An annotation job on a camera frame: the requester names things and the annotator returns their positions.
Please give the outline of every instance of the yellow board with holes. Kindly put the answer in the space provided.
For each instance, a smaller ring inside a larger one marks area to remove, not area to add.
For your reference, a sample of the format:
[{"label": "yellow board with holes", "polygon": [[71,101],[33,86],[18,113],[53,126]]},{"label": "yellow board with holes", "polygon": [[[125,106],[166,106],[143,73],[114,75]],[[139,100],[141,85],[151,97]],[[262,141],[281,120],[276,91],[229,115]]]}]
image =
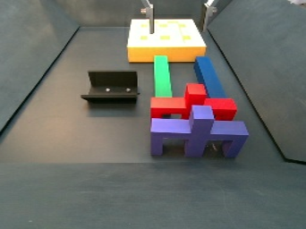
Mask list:
[{"label": "yellow board with holes", "polygon": [[154,34],[149,20],[131,20],[130,62],[154,62],[155,55],[168,55],[169,62],[196,62],[205,54],[206,43],[192,19],[155,20]]}]

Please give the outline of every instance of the building block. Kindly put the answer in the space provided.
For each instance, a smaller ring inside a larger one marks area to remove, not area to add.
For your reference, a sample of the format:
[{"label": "building block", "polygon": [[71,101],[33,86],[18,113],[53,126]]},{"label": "building block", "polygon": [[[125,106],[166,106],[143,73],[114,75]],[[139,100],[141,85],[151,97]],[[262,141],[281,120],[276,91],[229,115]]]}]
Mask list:
[{"label": "building block", "polygon": [[212,106],[216,120],[230,121],[237,113],[237,105],[232,98],[208,98],[205,106]]},{"label": "building block", "polygon": [[155,96],[172,97],[172,79],[169,71],[169,62],[166,55],[157,55],[154,57],[154,83],[155,83]]},{"label": "building block", "polygon": [[204,83],[210,98],[226,98],[212,60],[206,56],[198,56],[194,64],[198,82]]},{"label": "building block", "polygon": [[189,120],[153,119],[151,125],[151,152],[153,155],[164,154],[164,139],[188,139],[190,134]]},{"label": "building block", "polygon": [[189,120],[153,119],[151,154],[164,154],[164,139],[186,140],[186,157],[202,157],[209,140],[222,140],[225,157],[237,157],[248,140],[244,122],[216,121],[210,106],[193,106]]},{"label": "building block", "polygon": [[196,62],[206,54],[206,43],[192,19],[154,20],[150,34],[149,20],[131,20],[129,60],[153,63],[157,55],[168,55],[169,62]]},{"label": "building block", "polygon": [[189,83],[186,88],[186,94],[185,94],[189,114],[190,114],[192,106],[204,105],[206,98],[208,98],[208,92],[204,84]]},{"label": "building block", "polygon": [[184,98],[151,98],[151,118],[182,115],[182,119],[189,119],[194,105],[212,106],[218,121],[233,120],[237,113],[237,105],[232,98],[208,98],[204,84],[189,83]]},{"label": "building block", "polygon": [[164,115],[182,115],[188,119],[189,112],[184,98],[151,98],[151,118],[162,118]]}]

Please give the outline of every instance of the dark gray surface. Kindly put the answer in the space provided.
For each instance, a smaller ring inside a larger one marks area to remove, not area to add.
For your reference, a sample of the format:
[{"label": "dark gray surface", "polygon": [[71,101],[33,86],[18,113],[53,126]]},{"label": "dark gray surface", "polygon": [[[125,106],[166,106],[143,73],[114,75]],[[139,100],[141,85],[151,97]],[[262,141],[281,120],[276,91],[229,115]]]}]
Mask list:
[{"label": "dark gray surface", "polygon": [[0,131],[77,29],[53,1],[0,0]]},{"label": "dark gray surface", "polygon": [[[282,161],[210,34],[205,40],[250,131],[238,158],[186,159],[178,147],[150,156],[154,65],[127,63],[127,29],[81,29],[0,139],[2,227],[304,229],[306,167]],[[138,70],[135,107],[90,108],[79,98],[98,68]],[[193,64],[170,71],[182,96]]]},{"label": "dark gray surface", "polygon": [[[82,26],[127,27],[131,19],[143,18],[142,0],[55,0]],[[157,18],[200,20],[201,0],[151,0]]]},{"label": "dark gray surface", "polygon": [[[164,157],[150,154],[150,98],[154,64],[130,64],[127,28],[82,28],[53,66],[29,103],[0,139],[2,162],[95,163],[188,161],[182,142],[170,141]],[[278,150],[256,116],[236,77],[208,34],[209,56],[229,97],[237,101],[237,120],[246,121],[250,139],[237,161],[280,161]],[[137,70],[137,105],[89,105],[81,95],[90,90],[89,70]],[[176,97],[197,82],[193,64],[170,64]],[[201,160],[214,159],[216,155]]]},{"label": "dark gray surface", "polygon": [[6,229],[304,229],[304,165],[0,165]]},{"label": "dark gray surface", "polygon": [[288,159],[306,161],[306,11],[284,0],[236,0],[210,25]]}]

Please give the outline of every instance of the purple arch block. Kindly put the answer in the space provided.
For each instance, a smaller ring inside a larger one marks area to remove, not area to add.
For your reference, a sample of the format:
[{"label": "purple arch block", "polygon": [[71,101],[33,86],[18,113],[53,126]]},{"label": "purple arch block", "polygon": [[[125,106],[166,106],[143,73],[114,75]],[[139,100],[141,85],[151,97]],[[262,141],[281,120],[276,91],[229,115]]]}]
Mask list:
[{"label": "purple arch block", "polygon": [[202,157],[209,140],[222,140],[225,157],[237,157],[248,140],[244,122],[216,121],[210,106],[193,106],[189,120],[153,119],[151,154],[164,154],[164,139],[186,140],[186,157]]}]

